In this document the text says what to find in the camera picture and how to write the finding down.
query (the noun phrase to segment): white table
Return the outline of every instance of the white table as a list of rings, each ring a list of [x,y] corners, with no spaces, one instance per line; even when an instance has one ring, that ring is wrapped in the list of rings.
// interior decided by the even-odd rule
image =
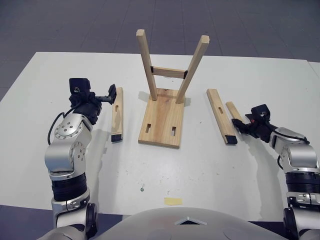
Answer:
[[[310,61],[309,62],[310,66],[312,67],[312,69],[315,71],[315,73],[319,76],[320,78],[320,62],[313,62]]]
[[[191,56],[151,60],[187,69]],[[164,197],[177,197],[183,207],[282,221],[287,187],[277,155],[250,136],[226,146],[208,88],[217,88],[243,116],[267,104],[273,125],[306,135],[320,154],[320,81],[305,60],[204,56],[186,92],[180,149],[171,149],[138,144],[149,93],[140,55],[38,52],[0,102],[0,204],[51,209],[47,133],[69,109],[69,78],[77,77],[88,78],[98,96],[113,83],[124,90],[123,142],[111,143],[112,108],[104,103],[87,150],[88,186],[101,213],[132,215],[167,207]],[[177,89],[181,80],[156,76],[156,83]]]

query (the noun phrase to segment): yellow sticky note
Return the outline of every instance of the yellow sticky note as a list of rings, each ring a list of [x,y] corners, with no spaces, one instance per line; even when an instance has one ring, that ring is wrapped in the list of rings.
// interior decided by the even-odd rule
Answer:
[[[164,204],[166,204],[166,205],[182,205],[182,198],[165,197]]]

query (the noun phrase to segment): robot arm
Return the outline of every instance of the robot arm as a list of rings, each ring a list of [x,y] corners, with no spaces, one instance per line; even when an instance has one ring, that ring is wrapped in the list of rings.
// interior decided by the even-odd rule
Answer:
[[[307,138],[284,127],[270,124],[270,111],[265,104],[253,107],[246,115],[251,123],[232,119],[242,134],[260,138],[275,150],[283,169],[288,192],[284,224],[293,238],[308,230],[320,229],[320,168],[317,155]]]
[[[90,92],[90,82],[86,78],[70,78],[69,83],[71,110],[66,114],[61,113],[64,119],[54,130],[52,143],[51,127],[48,134],[49,147],[44,157],[52,182],[51,205],[56,228],[53,232],[54,236],[58,236],[67,234],[65,230],[74,232],[76,229],[77,234],[83,235],[83,239],[89,239],[97,232],[97,207],[89,203],[90,191],[85,173],[86,149],[91,141],[93,125],[102,109],[101,102],[113,104],[117,93],[113,84],[109,88],[109,96],[97,97],[94,92]]]

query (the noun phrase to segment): black cable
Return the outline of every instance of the black cable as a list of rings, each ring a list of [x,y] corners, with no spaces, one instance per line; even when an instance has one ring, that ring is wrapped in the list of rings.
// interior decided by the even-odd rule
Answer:
[[[51,141],[50,141],[50,136],[51,136],[51,132],[52,132],[52,129],[54,128],[57,120],[60,118],[60,116],[62,115],[63,118],[65,118],[69,113],[71,113],[73,110],[75,110],[77,107],[79,107],[80,105],[82,104],[82,102],[79,102],[77,105],[75,105],[74,107],[70,108],[69,111],[67,111],[66,113],[64,112],[60,112],[56,118],[54,119],[53,123],[51,124],[51,127],[49,129],[49,132],[48,132],[48,136],[47,136],[47,141],[48,141],[48,144],[51,145]]]
[[[306,138],[306,137],[302,138],[302,137],[289,136],[289,135],[282,134],[282,133],[280,133],[280,132],[278,132],[278,131],[276,131],[276,130],[272,129],[272,128],[269,126],[269,124],[270,124],[270,123],[267,123],[267,122],[266,122],[266,124],[265,124],[265,125],[267,126],[267,128],[268,128],[270,131],[274,132],[275,134],[278,134],[278,135],[280,135],[280,136],[282,136],[282,137],[285,137],[285,138],[297,139],[297,140],[300,140],[300,141],[304,141],[304,142],[305,142],[305,144],[307,144],[307,145],[309,145],[309,144],[310,144],[310,142],[307,140],[307,138]]]
[[[281,166],[281,164],[280,164],[280,155],[278,156],[277,163],[278,163],[279,168],[281,168],[281,169],[283,170],[284,168],[283,168],[283,167]]]

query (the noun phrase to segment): mortise hole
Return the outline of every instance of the mortise hole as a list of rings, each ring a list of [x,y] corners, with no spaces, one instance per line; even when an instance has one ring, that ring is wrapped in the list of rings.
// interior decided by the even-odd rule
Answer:
[[[148,133],[148,132],[150,131],[150,128],[151,128],[151,124],[148,123],[148,124],[146,125],[146,130],[145,130],[145,132]]]
[[[175,135],[176,135],[176,127],[173,126],[171,131],[171,136],[175,136]]]

